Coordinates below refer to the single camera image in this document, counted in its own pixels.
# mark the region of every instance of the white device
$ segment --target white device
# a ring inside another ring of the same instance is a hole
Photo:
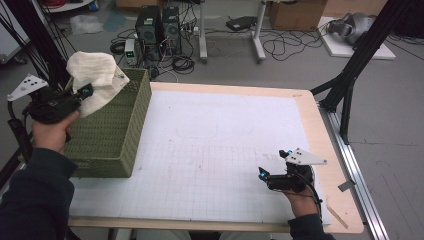
[[[137,52],[135,51],[135,39],[125,40],[125,57],[127,59],[128,65],[137,65],[138,57]]]
[[[327,160],[321,157],[315,156],[312,153],[303,149],[297,148],[294,151],[289,152],[285,159],[289,163],[296,165],[324,165],[327,164]]]
[[[9,102],[15,101],[25,95],[28,95],[38,89],[48,86],[48,83],[41,78],[28,74],[26,78],[19,84],[19,86],[11,94],[7,95]]]

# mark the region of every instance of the cardboard box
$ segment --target cardboard box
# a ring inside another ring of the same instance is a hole
[[[163,6],[163,0],[115,0],[116,6],[123,10],[138,11],[142,6]]]
[[[362,12],[377,16],[387,0],[328,0],[324,16],[343,17],[346,13]]]
[[[273,29],[315,31],[327,0],[301,0],[295,4],[273,3],[270,21]]]

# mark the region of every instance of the white towel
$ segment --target white towel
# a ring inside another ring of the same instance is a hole
[[[86,117],[110,102],[130,81],[106,53],[74,53],[66,70],[74,77],[73,91],[91,83],[93,96],[86,98],[79,108],[80,117]]]

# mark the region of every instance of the dark jacket sleeve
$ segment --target dark jacket sleeve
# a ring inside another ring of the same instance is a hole
[[[10,180],[0,204],[0,239],[65,238],[76,165],[65,156],[34,149],[24,170]]]
[[[326,234],[318,214],[305,215],[288,221],[294,240],[334,240]]]

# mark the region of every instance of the wicker basket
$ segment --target wicker basket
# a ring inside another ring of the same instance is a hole
[[[126,178],[132,174],[152,90],[147,72],[122,69],[130,82],[106,106],[72,126],[65,155],[74,177]]]

